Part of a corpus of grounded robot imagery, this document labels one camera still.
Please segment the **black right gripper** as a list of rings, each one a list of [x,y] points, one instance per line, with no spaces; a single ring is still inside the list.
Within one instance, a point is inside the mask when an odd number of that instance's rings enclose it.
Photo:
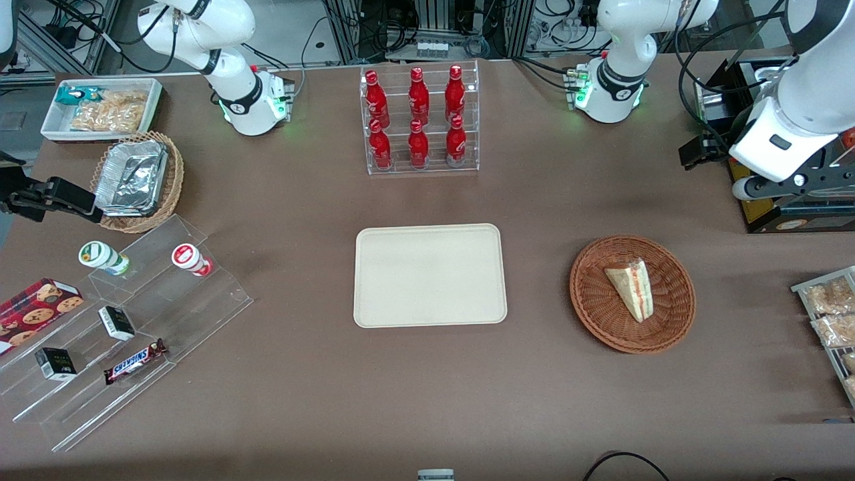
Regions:
[[[12,190],[1,189],[1,211],[3,214],[18,215],[25,218],[42,218],[42,192],[32,188]]]

